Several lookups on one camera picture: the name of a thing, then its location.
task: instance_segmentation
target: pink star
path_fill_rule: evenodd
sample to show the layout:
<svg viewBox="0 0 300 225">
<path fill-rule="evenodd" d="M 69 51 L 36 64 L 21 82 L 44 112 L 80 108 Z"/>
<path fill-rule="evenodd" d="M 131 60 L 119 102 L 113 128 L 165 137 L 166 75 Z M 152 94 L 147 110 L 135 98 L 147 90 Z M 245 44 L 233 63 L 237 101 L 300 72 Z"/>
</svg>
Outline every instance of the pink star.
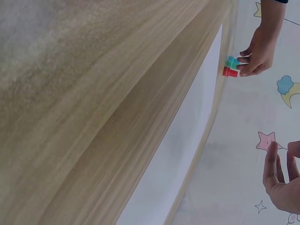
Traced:
<svg viewBox="0 0 300 225">
<path fill-rule="evenodd" d="M 259 139 L 261 140 L 258 145 L 256 146 L 257 149 L 268 150 L 271 142 L 275 140 L 275 132 L 270 133 L 269 135 L 265 135 L 262 132 L 258 132 Z"/>
</svg>

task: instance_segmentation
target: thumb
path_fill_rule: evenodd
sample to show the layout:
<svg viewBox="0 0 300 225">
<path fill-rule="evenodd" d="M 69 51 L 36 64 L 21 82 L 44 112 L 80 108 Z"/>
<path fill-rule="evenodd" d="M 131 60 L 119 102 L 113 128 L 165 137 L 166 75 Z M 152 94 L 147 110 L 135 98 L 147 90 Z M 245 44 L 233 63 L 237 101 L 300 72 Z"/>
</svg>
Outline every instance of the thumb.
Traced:
<svg viewBox="0 0 300 225">
<path fill-rule="evenodd" d="M 297 158 L 300 158 L 300 141 L 290 142 L 287 149 Z"/>
</svg>

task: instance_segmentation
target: hand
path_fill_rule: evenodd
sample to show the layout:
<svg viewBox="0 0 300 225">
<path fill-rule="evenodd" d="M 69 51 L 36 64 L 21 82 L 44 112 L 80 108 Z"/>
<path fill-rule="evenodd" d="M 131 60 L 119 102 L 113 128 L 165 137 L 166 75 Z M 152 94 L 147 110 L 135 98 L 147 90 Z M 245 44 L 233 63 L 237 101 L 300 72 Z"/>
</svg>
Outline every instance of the hand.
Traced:
<svg viewBox="0 0 300 225">
<path fill-rule="evenodd" d="M 263 171 L 263 185 L 273 204 L 282 211 L 300 214 L 300 173 L 296 157 L 300 157 L 300 141 L 288 144 L 287 170 L 289 183 L 285 183 L 281 169 L 278 145 L 272 142 L 269 146 Z"/>
<path fill-rule="evenodd" d="M 268 29 L 262 26 L 257 28 L 249 48 L 241 52 L 242 57 L 238 58 L 239 62 L 245 63 L 237 66 L 241 70 L 240 76 L 257 75 L 269 69 L 273 64 L 276 42 L 277 37 Z"/>
</svg>

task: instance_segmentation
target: wooden surface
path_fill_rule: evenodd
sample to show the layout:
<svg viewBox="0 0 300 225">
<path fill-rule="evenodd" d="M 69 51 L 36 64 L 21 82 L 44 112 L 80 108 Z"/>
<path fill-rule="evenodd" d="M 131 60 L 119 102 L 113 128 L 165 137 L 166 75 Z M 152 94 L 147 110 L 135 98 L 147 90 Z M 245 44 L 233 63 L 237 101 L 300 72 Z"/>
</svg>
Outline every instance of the wooden surface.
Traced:
<svg viewBox="0 0 300 225">
<path fill-rule="evenodd" d="M 1 2 L 0 224 L 113 224 L 230 2 Z"/>
<path fill-rule="evenodd" d="M 221 101 L 223 88 L 225 85 L 225 82 L 227 80 L 226 77 L 222 76 L 223 69 L 225 66 L 226 59 L 228 55 L 231 54 L 232 48 L 233 48 L 233 42 L 234 42 L 234 35 L 235 35 L 235 24 L 236 24 L 236 15 L 237 15 L 237 7 L 238 7 L 238 1 L 234 0 L 231 2 L 231 5 L 229 8 L 227 8 L 226 12 L 224 13 L 224 22 L 223 22 L 223 32 L 222 32 L 222 41 L 221 41 L 221 51 L 220 51 L 220 58 L 219 58 L 219 67 L 218 67 L 218 77 L 217 77 L 217 83 L 216 83 L 216 89 L 215 89 L 215 96 L 214 101 L 212 105 L 212 110 L 210 114 L 210 118 L 208 120 L 208 123 L 206 125 L 205 131 L 203 133 L 203 136 L 200 140 L 197 152 L 195 154 L 195 157 L 193 158 L 193 161 L 191 163 L 191 166 L 189 168 L 189 171 L 186 175 L 186 178 L 181 186 L 181 189 L 177 195 L 177 198 L 169 212 L 169 215 L 165 221 L 165 225 L 171 224 L 172 220 L 176 214 L 176 211 L 179 207 L 179 204 L 184 196 L 184 193 L 189 185 L 189 182 L 192 178 L 192 175 L 195 171 L 195 168 L 199 162 L 199 159 L 202 154 L 202 150 L 205 146 L 206 140 L 209 136 L 210 129 L 213 125 L 214 118 L 218 112 L 218 106 Z"/>
</svg>

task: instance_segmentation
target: white board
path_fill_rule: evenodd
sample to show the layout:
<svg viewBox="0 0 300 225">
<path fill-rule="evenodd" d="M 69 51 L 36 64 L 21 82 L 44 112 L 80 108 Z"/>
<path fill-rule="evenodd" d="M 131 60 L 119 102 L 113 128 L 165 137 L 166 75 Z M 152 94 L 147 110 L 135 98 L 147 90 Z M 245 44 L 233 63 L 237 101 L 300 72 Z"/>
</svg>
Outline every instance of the white board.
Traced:
<svg viewBox="0 0 300 225">
<path fill-rule="evenodd" d="M 165 222 L 210 116 L 221 34 L 222 27 L 116 225 L 162 225 Z"/>
</svg>

